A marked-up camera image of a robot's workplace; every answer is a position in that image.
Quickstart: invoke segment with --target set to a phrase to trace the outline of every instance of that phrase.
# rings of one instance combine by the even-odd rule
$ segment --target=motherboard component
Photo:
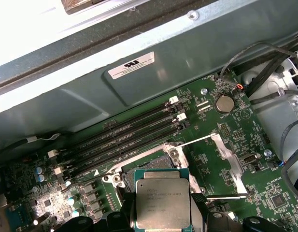
[[[180,178],[178,171],[144,173],[144,179],[136,182],[136,208],[139,229],[189,227],[188,180]]]
[[[227,78],[236,77],[229,72]],[[234,88],[209,75],[41,149],[30,162],[4,167],[11,232],[26,230],[47,212],[43,232],[80,215],[96,223],[103,213],[120,210],[140,169],[187,167],[190,190],[213,201],[212,210],[239,221],[270,218],[298,232],[298,202],[281,179],[250,101]],[[227,202],[215,201],[221,195]]]
[[[41,215],[40,217],[36,218],[33,221],[33,224],[35,226],[37,226],[37,225],[41,224],[42,222],[44,222],[49,216],[50,216],[50,213],[49,212],[46,212],[44,215]]]
[[[230,113],[234,106],[234,100],[227,94],[221,94],[214,102],[214,107],[220,114]]]

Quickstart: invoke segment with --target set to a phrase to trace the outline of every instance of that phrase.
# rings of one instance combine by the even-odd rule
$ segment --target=ul certification label
[[[117,79],[152,63],[154,63],[154,52],[150,52],[146,55],[143,55],[142,57],[138,57],[114,69],[111,69],[108,71],[108,73],[113,79]]]

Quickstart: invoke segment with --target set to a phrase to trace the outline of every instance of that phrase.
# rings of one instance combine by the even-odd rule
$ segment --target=green circuit board
[[[233,211],[238,216],[239,221],[249,216],[260,216],[275,222],[288,231],[298,232],[298,202],[282,181],[280,175],[281,168],[271,165],[272,160],[275,160],[275,152],[270,144],[270,139],[263,130],[245,93],[234,89],[233,86],[215,77],[216,75],[209,75],[189,83],[152,101],[82,130],[73,135],[64,145],[57,144],[54,147],[61,148],[77,143],[103,131],[107,123],[124,122],[129,118],[163,104],[173,96],[177,96],[185,109],[190,126],[179,133],[147,144],[130,156],[139,154],[164,142],[185,143],[211,133],[219,133],[225,146],[236,154],[239,159],[247,154],[255,154],[257,156],[257,159],[252,163],[241,163],[244,169],[242,181],[249,192],[249,197],[241,200],[227,200],[224,204],[227,206],[227,211]],[[228,73],[227,78],[236,80],[233,72]],[[205,95],[201,94],[201,89],[203,88],[206,88],[208,91]],[[221,113],[216,109],[216,101],[221,96],[232,98],[234,107],[230,113]],[[272,152],[270,157],[264,156],[266,149]],[[191,174],[196,177],[199,186],[206,189],[205,195],[236,193],[236,185],[229,174],[230,164],[227,160],[222,159],[212,139],[209,138],[187,145],[183,151],[188,159]],[[123,171],[128,172],[135,168],[143,168],[144,165],[147,165],[147,168],[151,168],[148,163],[156,159],[161,160],[164,156],[163,152],[153,153],[128,165]],[[42,162],[47,165],[46,151],[40,152],[39,159],[42,159]],[[95,170],[99,174],[105,173],[122,159],[112,160],[97,167]],[[159,165],[161,168],[171,168],[171,164],[167,160],[164,160],[163,163],[160,162]],[[87,173],[81,180],[92,178],[94,172]],[[103,210],[105,212],[119,210],[120,203],[115,196],[112,185],[103,183],[101,180],[96,181],[96,185],[98,186],[97,192],[99,197],[103,199],[101,200],[101,203],[104,205]],[[81,195],[79,187],[74,187],[71,191]],[[27,199],[30,194],[31,192],[27,192],[24,197]],[[45,190],[42,193],[43,199],[46,198],[44,196],[47,194],[49,194],[49,190]]]

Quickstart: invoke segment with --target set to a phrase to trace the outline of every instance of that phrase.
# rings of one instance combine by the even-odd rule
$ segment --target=connector
[[[169,98],[169,103],[174,104],[179,101],[179,98],[177,96],[173,96],[172,98]]]
[[[55,157],[55,156],[57,156],[58,155],[58,151],[57,150],[51,150],[51,151],[48,151],[48,157],[49,158],[53,158],[53,157]]]
[[[63,176],[63,168],[62,167],[55,168],[54,173],[57,177]]]

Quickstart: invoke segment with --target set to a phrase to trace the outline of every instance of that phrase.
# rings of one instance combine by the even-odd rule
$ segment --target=capacitor
[[[71,185],[71,181],[66,181],[65,186],[68,187],[69,185]]]
[[[76,208],[73,213],[71,214],[71,216],[73,218],[79,217],[82,214],[82,208]]]
[[[48,174],[40,174],[37,177],[37,180],[39,182],[47,181],[48,179],[49,179],[49,175]]]
[[[55,227],[53,227],[53,228],[51,228],[50,229],[50,232],[54,232],[54,231],[56,231],[58,228],[60,228],[62,226],[62,224],[57,224]]]
[[[36,219],[33,221],[33,224],[34,224],[35,226],[41,224],[43,221],[45,221],[45,220],[49,217],[49,215],[50,215],[50,213],[47,212],[47,213],[45,213],[44,215],[42,215],[42,216],[36,218]]]
[[[40,174],[44,173],[45,171],[46,171],[46,168],[44,166],[40,166],[40,167],[35,168],[35,173],[37,175],[40,175]]]
[[[32,191],[33,191],[33,192],[38,192],[38,187],[34,186],[34,187],[32,188]]]
[[[235,107],[235,102],[230,96],[226,94],[221,94],[215,100],[214,107],[216,111],[219,112],[220,114],[228,114]]]
[[[78,197],[74,195],[74,196],[68,198],[67,204],[72,206],[73,204],[75,204],[76,201],[78,201]]]

